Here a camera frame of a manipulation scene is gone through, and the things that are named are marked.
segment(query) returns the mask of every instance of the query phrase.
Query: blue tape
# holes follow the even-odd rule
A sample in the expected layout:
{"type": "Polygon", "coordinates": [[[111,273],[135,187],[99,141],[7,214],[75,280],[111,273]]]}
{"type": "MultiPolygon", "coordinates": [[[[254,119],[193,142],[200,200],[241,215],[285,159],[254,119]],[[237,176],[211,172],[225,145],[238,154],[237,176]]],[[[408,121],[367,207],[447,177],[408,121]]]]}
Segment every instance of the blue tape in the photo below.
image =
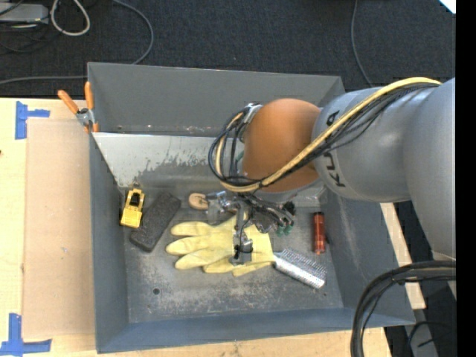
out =
{"type": "Polygon", "coordinates": [[[26,139],[27,119],[29,117],[49,118],[48,110],[36,109],[28,111],[28,106],[19,100],[16,101],[15,139],[26,139]]]}
{"type": "Polygon", "coordinates": [[[22,357],[24,353],[43,353],[51,349],[51,339],[38,342],[23,342],[22,316],[10,313],[8,317],[8,341],[0,346],[0,356],[22,357]]]}

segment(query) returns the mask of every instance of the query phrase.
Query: gray sponge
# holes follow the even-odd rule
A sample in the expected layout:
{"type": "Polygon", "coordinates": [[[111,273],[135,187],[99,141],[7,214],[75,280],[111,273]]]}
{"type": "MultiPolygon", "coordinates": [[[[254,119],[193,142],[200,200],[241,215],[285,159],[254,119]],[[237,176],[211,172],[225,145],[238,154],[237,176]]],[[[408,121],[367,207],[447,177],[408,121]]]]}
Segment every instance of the gray sponge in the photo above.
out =
{"type": "Polygon", "coordinates": [[[142,216],[137,230],[133,230],[130,241],[144,251],[151,252],[161,235],[180,208],[180,200],[170,193],[161,193],[142,216]]]}

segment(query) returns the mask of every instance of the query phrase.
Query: gray plastic tray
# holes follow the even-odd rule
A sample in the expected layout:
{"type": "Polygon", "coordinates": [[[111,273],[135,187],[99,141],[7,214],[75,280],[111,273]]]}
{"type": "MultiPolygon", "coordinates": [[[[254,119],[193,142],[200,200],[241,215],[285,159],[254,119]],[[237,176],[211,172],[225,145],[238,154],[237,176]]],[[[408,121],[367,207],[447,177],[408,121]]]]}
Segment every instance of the gray plastic tray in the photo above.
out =
{"type": "MultiPolygon", "coordinates": [[[[312,213],[321,207],[329,245],[313,256],[328,269],[319,290],[271,266],[236,278],[200,268],[178,271],[178,257],[164,251],[174,240],[168,229],[147,253],[119,223],[133,183],[146,194],[144,210],[161,191],[182,200],[170,226],[205,221],[187,197],[222,189],[206,155],[228,117],[249,101],[265,103],[286,92],[322,106],[344,92],[340,78],[92,63],[89,80],[101,126],[89,143],[98,352],[351,329],[365,286],[398,266],[378,204],[329,191],[319,200],[322,187],[316,186],[295,200],[291,234],[270,234],[275,251],[293,247],[312,255],[312,213]]],[[[385,293],[369,326],[412,323],[405,288],[398,286],[385,293]]]]}

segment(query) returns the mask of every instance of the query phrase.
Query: red battery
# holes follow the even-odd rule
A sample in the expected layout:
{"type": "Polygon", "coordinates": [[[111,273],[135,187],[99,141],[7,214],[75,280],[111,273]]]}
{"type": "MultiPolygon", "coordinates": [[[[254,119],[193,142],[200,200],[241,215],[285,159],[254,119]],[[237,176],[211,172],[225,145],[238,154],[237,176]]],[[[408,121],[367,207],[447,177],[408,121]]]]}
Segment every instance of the red battery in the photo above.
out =
{"type": "Polygon", "coordinates": [[[321,254],[326,252],[326,227],[324,225],[324,213],[314,213],[314,252],[321,254]]]}

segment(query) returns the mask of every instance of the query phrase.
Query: orange handle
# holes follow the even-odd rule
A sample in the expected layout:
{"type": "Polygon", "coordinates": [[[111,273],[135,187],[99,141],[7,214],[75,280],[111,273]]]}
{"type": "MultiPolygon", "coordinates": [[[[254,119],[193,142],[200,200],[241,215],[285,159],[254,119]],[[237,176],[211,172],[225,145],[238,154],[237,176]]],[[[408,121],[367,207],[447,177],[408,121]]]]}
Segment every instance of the orange handle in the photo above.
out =
{"type": "Polygon", "coordinates": [[[89,81],[84,84],[84,96],[86,97],[88,109],[92,110],[94,108],[94,99],[92,96],[91,83],[89,81]]]}
{"type": "Polygon", "coordinates": [[[65,105],[71,110],[73,114],[77,114],[79,112],[80,109],[77,108],[77,104],[71,99],[66,91],[59,90],[58,97],[65,103],[65,105]]]}

